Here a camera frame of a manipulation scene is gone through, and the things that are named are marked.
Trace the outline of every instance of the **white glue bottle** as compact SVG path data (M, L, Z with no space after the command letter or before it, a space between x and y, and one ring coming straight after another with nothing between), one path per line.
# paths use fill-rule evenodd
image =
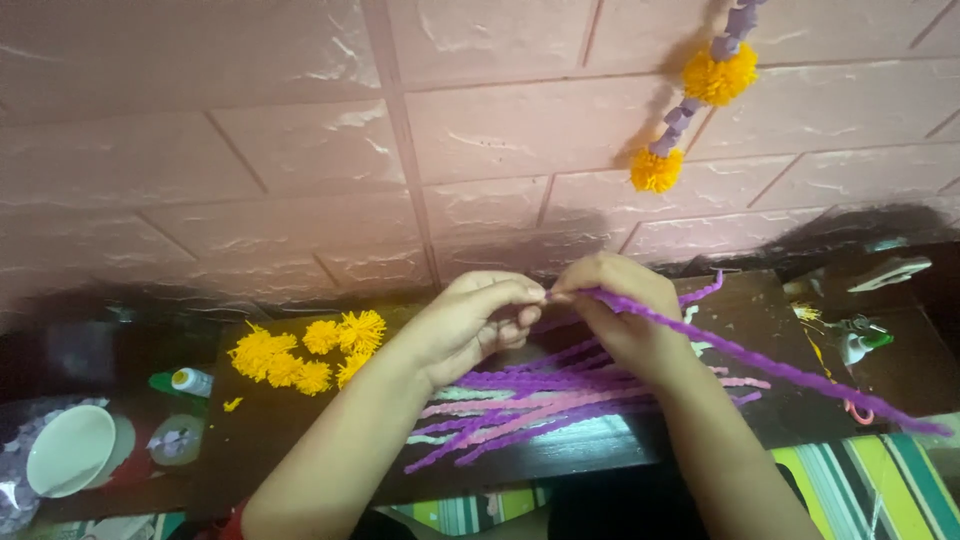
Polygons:
M193 394L202 398L210 397L210 388L213 387L213 376L192 368L182 368L170 379L173 387L180 392Z

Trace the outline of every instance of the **right hand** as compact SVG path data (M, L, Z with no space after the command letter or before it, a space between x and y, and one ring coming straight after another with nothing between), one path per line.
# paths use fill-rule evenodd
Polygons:
M639 315L614 313L603 302L577 294L596 286L682 320L670 280L628 258L598 253L571 264L551 290L558 300L572 301L614 360L655 388L683 384L687 376L703 371L685 335Z

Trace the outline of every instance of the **dark wooden desk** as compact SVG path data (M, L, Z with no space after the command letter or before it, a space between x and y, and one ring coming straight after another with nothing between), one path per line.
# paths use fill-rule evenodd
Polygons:
M710 278L675 281L680 293L700 288ZM699 303L694 324L726 338L735 339L749 349L760 351L779 361L806 371L822 369L803 330L782 296L780 282L773 272L747 272L727 277L724 287ZM388 333L396 332L418 306L382 308ZM306 323L316 320L291 319L264 324L273 333L288 331L302 336ZM194 492L187 508L191 518L228 515L229 509L248 497L270 473L300 435L316 419L336 392L316 398L293 390L274 389L241 377L230 366L224 353L242 335L246 327L230 328L217 360L216 383L212 403L242 396L244 402L232 413L212 406L204 434ZM555 331L535 336L521 351L492 364L524 361L562 350L587 335L584 328ZM305 350L296 355L307 355ZM331 364L342 361L338 354L324 358ZM725 365L737 377L767 379L753 368L707 350L704 362ZM825 363L834 377L852 384L840 358L825 352ZM763 399L746 404L743 414L766 448L835 440L856 434L856 423L843 411L840 402L813 391L772 380L773 389ZM732 393L748 389L732 389ZM482 455L473 465L454 467L449 455L435 465L404 475L402 467L429 452L424 445L406 447L392 471L381 484L375 503L406 503L463 493L470 487L519 479L534 479L597 471L661 461L669 456L669 447L661 418L650 416L606 417L537 437L528 444L507 447Z

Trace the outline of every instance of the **white bowl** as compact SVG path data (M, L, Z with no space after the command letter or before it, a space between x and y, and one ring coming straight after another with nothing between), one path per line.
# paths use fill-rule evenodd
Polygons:
M116 426L95 405L75 406L47 425L27 457L27 481L41 497L66 497L100 474L113 450Z

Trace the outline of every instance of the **brick pattern wall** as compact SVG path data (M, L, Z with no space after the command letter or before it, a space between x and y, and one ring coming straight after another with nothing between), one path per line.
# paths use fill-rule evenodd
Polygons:
M750 253L889 201L937 212L917 234L960 219L957 0L764 5L758 83L697 116L676 188L634 193L731 4L6 0L0 324L85 285L243 316Z

